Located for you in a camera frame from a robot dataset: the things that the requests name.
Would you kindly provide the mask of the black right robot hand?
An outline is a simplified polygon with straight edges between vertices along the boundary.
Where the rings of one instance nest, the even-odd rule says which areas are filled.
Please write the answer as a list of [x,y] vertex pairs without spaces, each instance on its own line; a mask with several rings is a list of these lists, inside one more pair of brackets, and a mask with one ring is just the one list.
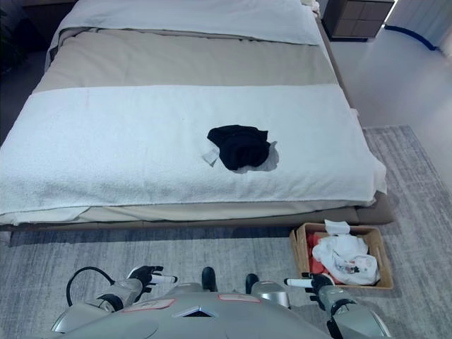
[[318,294],[322,287],[334,286],[329,275],[320,273],[303,273],[301,278],[285,278],[284,284],[290,287],[304,288],[311,301],[318,301]]

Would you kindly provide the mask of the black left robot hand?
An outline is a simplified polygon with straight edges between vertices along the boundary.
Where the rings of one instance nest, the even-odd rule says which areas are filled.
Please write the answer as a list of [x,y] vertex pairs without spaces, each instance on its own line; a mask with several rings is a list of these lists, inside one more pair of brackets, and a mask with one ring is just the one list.
[[127,278],[139,280],[142,284],[143,292],[151,285],[173,284],[178,281],[178,277],[165,275],[163,271],[163,266],[139,266],[134,268]]

